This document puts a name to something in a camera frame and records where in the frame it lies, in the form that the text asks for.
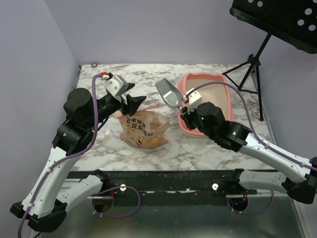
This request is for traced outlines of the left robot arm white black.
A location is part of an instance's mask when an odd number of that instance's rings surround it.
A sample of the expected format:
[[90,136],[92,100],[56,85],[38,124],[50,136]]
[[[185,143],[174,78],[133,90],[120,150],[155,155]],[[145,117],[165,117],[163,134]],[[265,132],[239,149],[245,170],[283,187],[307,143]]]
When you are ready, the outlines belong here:
[[134,83],[111,82],[107,94],[96,98],[96,86],[92,92],[85,88],[71,91],[64,104],[66,120],[58,128],[53,139],[49,158],[36,184],[28,196],[16,202],[10,212],[38,233],[52,233],[65,220],[67,213],[91,195],[104,196],[109,192],[108,176],[96,170],[65,192],[60,189],[70,170],[95,143],[99,124],[117,111],[132,116],[145,101],[146,96],[132,97],[123,93]]

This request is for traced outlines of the orange cat litter bag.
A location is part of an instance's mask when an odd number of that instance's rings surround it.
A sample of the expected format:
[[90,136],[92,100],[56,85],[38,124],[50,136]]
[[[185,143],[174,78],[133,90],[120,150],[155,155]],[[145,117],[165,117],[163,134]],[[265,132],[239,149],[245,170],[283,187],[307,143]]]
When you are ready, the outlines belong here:
[[155,149],[168,144],[164,133],[170,127],[168,118],[154,112],[157,105],[139,109],[133,116],[125,116],[120,111],[115,113],[122,127],[120,139],[125,143],[143,149]]

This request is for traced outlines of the silver metal scoop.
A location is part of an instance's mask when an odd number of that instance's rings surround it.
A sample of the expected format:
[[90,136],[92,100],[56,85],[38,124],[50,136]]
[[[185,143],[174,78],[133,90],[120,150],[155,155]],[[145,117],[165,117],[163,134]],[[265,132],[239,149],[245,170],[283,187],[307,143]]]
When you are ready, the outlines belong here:
[[183,103],[183,94],[166,78],[155,84],[164,103],[172,109],[179,108]]

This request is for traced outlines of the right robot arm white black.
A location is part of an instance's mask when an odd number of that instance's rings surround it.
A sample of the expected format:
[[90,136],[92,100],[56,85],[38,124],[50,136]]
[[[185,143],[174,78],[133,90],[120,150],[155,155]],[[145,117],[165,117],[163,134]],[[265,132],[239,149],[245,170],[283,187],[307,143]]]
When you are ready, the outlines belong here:
[[239,194],[245,189],[265,189],[286,193],[290,198],[312,204],[317,191],[317,159],[288,152],[258,136],[252,125],[244,126],[224,118],[222,110],[201,95],[188,92],[188,104],[181,118],[188,129],[198,129],[218,146],[251,156],[276,169],[276,173],[243,171],[228,181],[228,189]]

